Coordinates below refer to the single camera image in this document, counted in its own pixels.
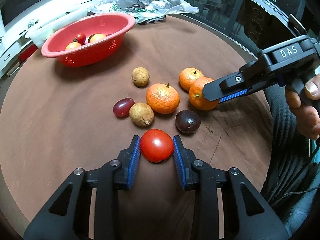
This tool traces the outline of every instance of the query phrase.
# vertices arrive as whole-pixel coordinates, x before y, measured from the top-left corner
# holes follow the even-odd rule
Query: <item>black cable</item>
[[[312,152],[312,154],[310,155],[308,161],[303,165],[303,167],[298,171],[298,173],[294,176],[293,180],[292,181],[295,181],[297,179],[299,179],[299,177],[301,176],[301,174],[303,173],[303,171],[305,170],[306,167],[308,167],[308,165],[311,163],[312,159],[316,156],[318,150],[320,149],[320,142],[319,142],[320,139],[317,140],[318,142],[318,145],[317,147],[314,149],[314,151]],[[283,192],[286,192],[288,190],[288,187],[291,186],[291,183],[289,185],[287,185],[287,187],[285,187],[282,191]],[[293,192],[288,192],[288,193],[285,193],[283,194],[280,199],[276,200],[274,203],[271,203],[270,206],[271,208],[273,208],[274,206],[276,206],[283,198],[287,197],[287,196],[290,196],[290,195],[297,195],[297,194],[303,194],[303,193],[307,193],[307,192],[310,192],[310,191],[313,191],[313,190],[316,190],[320,188],[320,186],[318,187],[315,187],[315,188],[311,188],[311,189],[308,189],[308,190],[305,190],[305,191],[293,191]]]
[[[304,191],[294,191],[294,192],[289,192],[289,193],[284,194],[284,195],[280,198],[280,200],[281,200],[281,199],[283,199],[283,198],[285,198],[285,197],[287,197],[287,196],[291,196],[291,195],[298,195],[298,194],[307,193],[307,192],[310,192],[310,191],[316,190],[316,189],[318,189],[318,188],[320,188],[320,186],[318,186],[318,187],[313,187],[313,188],[311,188],[311,189],[304,190]]]

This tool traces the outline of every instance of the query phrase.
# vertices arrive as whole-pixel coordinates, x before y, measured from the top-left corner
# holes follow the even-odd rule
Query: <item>grape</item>
[[[133,106],[135,102],[132,98],[124,98],[115,103],[113,106],[113,113],[116,117],[124,117],[129,114],[131,106]]]

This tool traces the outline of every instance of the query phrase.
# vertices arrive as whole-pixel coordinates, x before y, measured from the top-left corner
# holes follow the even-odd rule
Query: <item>tomato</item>
[[[73,42],[78,42],[81,45],[85,43],[86,36],[83,33],[79,33],[74,39]]]
[[[140,139],[140,151],[150,162],[158,163],[168,158],[174,149],[172,138],[164,131],[151,129]]]
[[[72,42],[72,43],[68,44],[68,46],[66,46],[66,50],[74,49],[74,48],[80,47],[80,46],[81,46],[81,44],[79,42]]]

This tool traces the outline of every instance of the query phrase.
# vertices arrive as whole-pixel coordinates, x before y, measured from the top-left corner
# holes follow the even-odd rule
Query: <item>human hand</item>
[[[320,99],[320,74],[310,79],[304,90],[308,98]],[[288,89],[285,89],[285,98],[290,111],[297,117],[298,131],[311,140],[317,140],[320,134],[320,118],[317,110],[301,103],[297,93]]]

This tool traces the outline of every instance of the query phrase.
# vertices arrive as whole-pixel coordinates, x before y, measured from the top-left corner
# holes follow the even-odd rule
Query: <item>plastic bag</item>
[[[168,14],[198,13],[199,8],[184,0],[98,0],[91,11],[127,13],[140,24],[163,19]]]

